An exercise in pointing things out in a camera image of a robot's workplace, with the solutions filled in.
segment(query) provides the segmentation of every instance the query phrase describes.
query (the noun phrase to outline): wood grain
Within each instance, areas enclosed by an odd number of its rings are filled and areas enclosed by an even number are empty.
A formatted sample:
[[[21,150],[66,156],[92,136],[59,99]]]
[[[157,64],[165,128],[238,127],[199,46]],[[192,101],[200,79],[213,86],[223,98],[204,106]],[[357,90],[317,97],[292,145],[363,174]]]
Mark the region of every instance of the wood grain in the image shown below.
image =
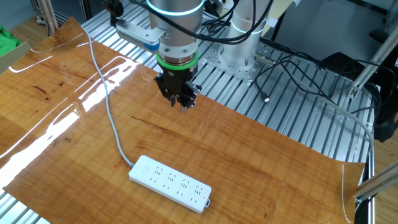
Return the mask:
[[[203,95],[181,113],[159,93],[155,71],[93,46],[128,158],[145,154],[210,185],[211,204],[197,214],[128,179],[87,36],[70,19],[0,75],[0,121],[8,125],[0,129],[7,134],[0,177],[9,179],[0,184],[40,216],[51,223],[353,223],[363,164],[323,156]]]
[[[45,25],[38,25],[36,17],[32,17],[9,31],[22,42],[28,41],[31,46],[36,46],[48,37]]]

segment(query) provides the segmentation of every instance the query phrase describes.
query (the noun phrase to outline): green ring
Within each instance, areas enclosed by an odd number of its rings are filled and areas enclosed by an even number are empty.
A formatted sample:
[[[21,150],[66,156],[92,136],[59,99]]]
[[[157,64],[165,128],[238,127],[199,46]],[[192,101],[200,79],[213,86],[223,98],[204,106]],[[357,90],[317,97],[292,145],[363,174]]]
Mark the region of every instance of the green ring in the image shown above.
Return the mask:
[[[157,60],[157,63],[159,63],[159,65],[161,65],[161,66],[163,66],[163,67],[165,67],[165,68],[168,68],[168,69],[170,69],[170,70],[178,70],[178,71],[181,71],[181,70],[185,70],[185,69],[188,69],[188,68],[190,68],[190,67],[196,65],[196,63],[197,63],[198,60],[199,60],[199,54],[198,54],[198,52],[197,52],[196,55],[195,55],[195,58],[193,58],[193,60],[192,60],[190,63],[185,64],[185,65],[171,65],[171,64],[169,64],[169,63],[167,63],[167,62],[164,62],[164,61],[160,58],[160,56],[159,56],[158,53],[156,53],[156,60]]]

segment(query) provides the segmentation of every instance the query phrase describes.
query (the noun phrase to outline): power outlet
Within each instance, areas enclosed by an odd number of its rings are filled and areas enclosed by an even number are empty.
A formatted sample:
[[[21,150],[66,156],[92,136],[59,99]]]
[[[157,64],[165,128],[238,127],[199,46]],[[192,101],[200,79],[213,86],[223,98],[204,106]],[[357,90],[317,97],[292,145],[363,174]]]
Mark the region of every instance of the power outlet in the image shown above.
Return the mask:
[[[147,156],[138,159],[129,178],[197,213],[210,204],[210,186]]]

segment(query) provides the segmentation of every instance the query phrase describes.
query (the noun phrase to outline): power switch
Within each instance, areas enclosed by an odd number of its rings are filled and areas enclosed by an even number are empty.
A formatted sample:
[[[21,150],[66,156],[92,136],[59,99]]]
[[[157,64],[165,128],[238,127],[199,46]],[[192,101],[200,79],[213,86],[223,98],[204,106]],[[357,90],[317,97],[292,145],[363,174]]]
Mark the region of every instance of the power switch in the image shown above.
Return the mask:
[[[144,169],[142,170],[143,173],[148,173],[149,167],[144,167]]]

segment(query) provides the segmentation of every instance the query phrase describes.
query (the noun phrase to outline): wooden floor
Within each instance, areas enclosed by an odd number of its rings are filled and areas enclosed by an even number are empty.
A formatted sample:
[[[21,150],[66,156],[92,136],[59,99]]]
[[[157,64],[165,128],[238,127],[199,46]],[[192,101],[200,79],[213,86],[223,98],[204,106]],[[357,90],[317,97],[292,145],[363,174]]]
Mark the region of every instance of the wooden floor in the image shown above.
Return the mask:
[[[19,40],[28,41],[32,46],[47,37],[45,26],[38,25],[35,17],[10,30]],[[398,131],[384,143],[375,143],[376,173],[398,161]],[[391,224],[398,222],[398,184],[379,193],[376,197],[376,223]]]

